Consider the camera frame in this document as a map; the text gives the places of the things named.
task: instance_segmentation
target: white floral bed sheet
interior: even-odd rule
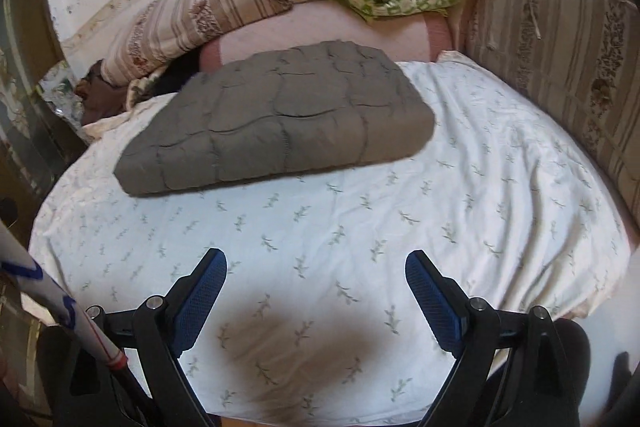
[[[494,307],[559,317],[610,296],[630,249],[603,181],[550,117],[458,53],[401,67],[438,122],[417,155],[132,198],[113,167],[161,97],[64,174],[31,254],[110,312],[165,293],[220,248],[225,285],[180,359],[208,412],[273,425],[420,419],[453,359],[406,284],[409,252]]]

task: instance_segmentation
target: striped pillow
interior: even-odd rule
[[[640,14],[625,0],[479,0],[466,50],[590,152],[640,223]]]
[[[115,39],[102,76],[126,86],[217,36],[290,8],[291,0],[155,0]]]

